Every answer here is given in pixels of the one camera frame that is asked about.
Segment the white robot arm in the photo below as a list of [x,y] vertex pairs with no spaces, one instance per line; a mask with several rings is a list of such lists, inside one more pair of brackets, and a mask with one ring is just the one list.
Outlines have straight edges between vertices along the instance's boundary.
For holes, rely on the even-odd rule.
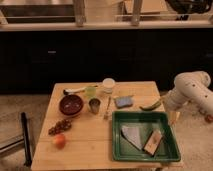
[[211,77],[205,71],[184,72],[174,78],[174,88],[165,97],[171,110],[181,108],[193,100],[206,114],[213,116],[213,91],[209,89]]

